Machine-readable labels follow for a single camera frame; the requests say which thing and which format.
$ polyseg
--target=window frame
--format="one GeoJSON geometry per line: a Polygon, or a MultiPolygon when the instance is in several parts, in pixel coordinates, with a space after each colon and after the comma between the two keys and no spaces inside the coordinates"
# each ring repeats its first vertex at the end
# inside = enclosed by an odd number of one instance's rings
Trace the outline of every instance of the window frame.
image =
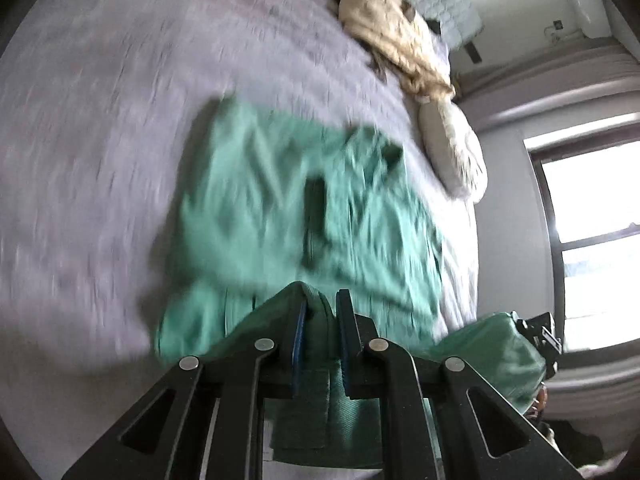
{"type": "MultiPolygon", "coordinates": [[[[587,247],[603,242],[609,242],[633,235],[640,235],[640,226],[631,225],[619,231],[597,235],[582,240],[562,243],[556,230],[556,213],[554,211],[551,192],[542,167],[547,162],[555,162],[571,156],[597,152],[615,146],[622,146],[630,142],[640,140],[640,123],[626,124],[618,128],[612,128],[588,136],[576,137],[550,146],[542,146],[529,151],[529,157],[536,175],[538,188],[542,197],[542,205],[545,211],[546,225],[549,234],[551,248],[551,263],[554,278],[554,318],[556,320],[556,335],[564,340],[564,258],[565,250],[587,247]]],[[[594,366],[619,361],[640,354],[640,338],[617,345],[597,348],[592,350],[580,350],[562,354],[558,359],[559,368],[579,368],[594,366]]]]}

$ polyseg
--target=window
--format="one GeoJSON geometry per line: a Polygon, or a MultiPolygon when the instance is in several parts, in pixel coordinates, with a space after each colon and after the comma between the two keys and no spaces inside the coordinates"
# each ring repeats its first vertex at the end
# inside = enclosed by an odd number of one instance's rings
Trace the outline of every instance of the window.
{"type": "Polygon", "coordinates": [[[640,353],[640,127],[530,154],[551,241],[560,365],[640,353]]]}

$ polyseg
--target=green towel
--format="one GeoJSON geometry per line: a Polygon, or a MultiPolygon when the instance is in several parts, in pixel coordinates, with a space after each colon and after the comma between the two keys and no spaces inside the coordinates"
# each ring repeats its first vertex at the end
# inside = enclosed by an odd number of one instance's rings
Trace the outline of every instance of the green towel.
{"type": "Polygon", "coordinates": [[[377,466],[377,402],[344,397],[335,293],[348,288],[382,337],[427,355],[441,245],[402,149],[375,128],[347,132],[223,99],[180,200],[168,268],[181,289],[157,352],[168,363],[229,354],[277,330],[291,299],[306,298],[303,393],[268,406],[274,458],[377,466]]]}
{"type": "Polygon", "coordinates": [[[452,355],[472,365],[520,413],[529,409],[546,375],[544,358],[506,312],[452,332],[424,357],[442,362],[452,355]]]}

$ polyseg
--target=white pillow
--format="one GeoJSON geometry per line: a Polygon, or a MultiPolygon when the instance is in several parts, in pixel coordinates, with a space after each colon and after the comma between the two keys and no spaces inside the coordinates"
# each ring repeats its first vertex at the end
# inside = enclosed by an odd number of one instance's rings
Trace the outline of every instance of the white pillow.
{"type": "Polygon", "coordinates": [[[480,202],[486,190],[486,166],[478,136],[462,110],[450,100],[420,107],[420,130],[433,170],[453,198],[480,202]]]}

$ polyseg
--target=metal screw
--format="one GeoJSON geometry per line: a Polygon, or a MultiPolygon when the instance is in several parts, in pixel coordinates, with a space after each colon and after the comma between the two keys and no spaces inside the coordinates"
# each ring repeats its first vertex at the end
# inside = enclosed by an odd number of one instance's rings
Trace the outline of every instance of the metal screw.
{"type": "Polygon", "coordinates": [[[187,357],[180,359],[180,368],[183,370],[193,370],[194,368],[197,368],[199,364],[200,361],[198,361],[198,358],[192,355],[187,355],[187,357]]]}
{"type": "Polygon", "coordinates": [[[450,357],[444,361],[444,365],[452,372],[461,372],[465,369],[465,362],[459,357],[450,357]]]}
{"type": "Polygon", "coordinates": [[[273,342],[273,339],[263,337],[262,339],[258,339],[258,341],[254,343],[254,346],[261,352],[266,352],[276,346],[276,343],[273,342]]]}
{"type": "Polygon", "coordinates": [[[377,337],[369,341],[369,348],[371,348],[374,352],[384,352],[387,348],[389,348],[389,343],[381,337],[377,337]]]}

